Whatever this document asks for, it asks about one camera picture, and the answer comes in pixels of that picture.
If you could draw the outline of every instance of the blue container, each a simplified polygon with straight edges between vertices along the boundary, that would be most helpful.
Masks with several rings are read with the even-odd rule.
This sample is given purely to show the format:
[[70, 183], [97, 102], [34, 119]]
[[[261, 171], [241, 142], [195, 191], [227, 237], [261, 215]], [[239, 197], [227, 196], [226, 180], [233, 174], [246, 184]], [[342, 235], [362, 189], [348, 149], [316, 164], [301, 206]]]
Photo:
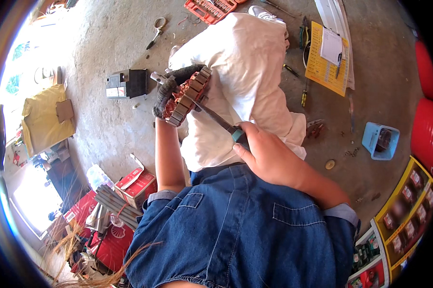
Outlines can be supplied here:
[[[386, 128], [391, 130], [391, 141], [389, 146], [383, 152], [375, 151], [378, 137], [380, 136], [381, 129]], [[391, 160], [396, 152], [397, 142], [399, 141], [400, 131], [381, 124], [367, 122], [365, 131], [363, 132], [362, 145], [365, 147], [372, 156], [373, 160]]]

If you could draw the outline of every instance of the red cylinder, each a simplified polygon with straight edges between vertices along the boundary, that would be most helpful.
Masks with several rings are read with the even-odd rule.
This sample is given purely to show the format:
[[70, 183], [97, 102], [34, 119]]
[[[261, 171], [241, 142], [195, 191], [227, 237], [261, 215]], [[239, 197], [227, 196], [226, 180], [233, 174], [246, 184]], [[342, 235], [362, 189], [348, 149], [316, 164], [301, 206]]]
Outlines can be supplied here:
[[410, 147], [433, 177], [433, 101], [426, 98], [416, 107]]
[[421, 89], [426, 98], [433, 100], [433, 64], [431, 57], [426, 45], [421, 41], [415, 43], [415, 51]]

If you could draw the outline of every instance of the pen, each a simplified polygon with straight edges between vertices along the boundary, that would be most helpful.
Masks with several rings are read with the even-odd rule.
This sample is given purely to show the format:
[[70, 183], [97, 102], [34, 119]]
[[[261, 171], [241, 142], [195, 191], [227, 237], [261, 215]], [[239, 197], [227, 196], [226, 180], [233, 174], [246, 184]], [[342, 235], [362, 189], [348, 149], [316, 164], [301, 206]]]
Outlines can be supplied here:
[[339, 67], [341, 66], [341, 53], [338, 54], [338, 67], [336, 68], [336, 75], [335, 75], [335, 79], [338, 78], [338, 73], [339, 73]]

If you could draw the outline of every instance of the scissors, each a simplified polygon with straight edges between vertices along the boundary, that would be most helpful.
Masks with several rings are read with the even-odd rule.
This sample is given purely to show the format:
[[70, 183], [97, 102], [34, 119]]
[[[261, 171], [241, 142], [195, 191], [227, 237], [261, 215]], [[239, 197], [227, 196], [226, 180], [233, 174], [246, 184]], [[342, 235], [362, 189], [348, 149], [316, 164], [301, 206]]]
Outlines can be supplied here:
[[[161, 26], [158, 26], [161, 20], [164, 20], [164, 23]], [[166, 23], [167, 19], [165, 19], [164, 17], [157, 18], [156, 21], [154, 21], [154, 27], [156, 28], [156, 36], [154, 36], [152, 41], [148, 44], [146, 50], [149, 50], [154, 45], [154, 41], [156, 41], [156, 39], [162, 34], [162, 28], [165, 26]]]
[[248, 139], [245, 132], [242, 130], [239, 126], [233, 126], [226, 122], [221, 116], [213, 112], [210, 108], [205, 107], [201, 103], [195, 101], [194, 99], [191, 99], [191, 101], [196, 104], [197, 107], [199, 107], [201, 110], [203, 110], [207, 115], [210, 116], [213, 120], [215, 120], [218, 124], [220, 124], [221, 127], [225, 128], [226, 131], [228, 131], [231, 134], [231, 137], [233, 138], [234, 142], [242, 145], [247, 151], [250, 151], [250, 147], [248, 146]]

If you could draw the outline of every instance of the black battery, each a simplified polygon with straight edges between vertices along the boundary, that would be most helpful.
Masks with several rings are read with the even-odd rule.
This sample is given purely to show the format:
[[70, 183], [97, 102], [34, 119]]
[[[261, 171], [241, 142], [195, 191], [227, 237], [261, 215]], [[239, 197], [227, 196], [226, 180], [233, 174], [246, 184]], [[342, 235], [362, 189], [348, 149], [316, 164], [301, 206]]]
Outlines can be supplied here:
[[130, 99], [147, 94], [148, 70], [123, 70], [114, 72], [106, 79], [106, 97]]

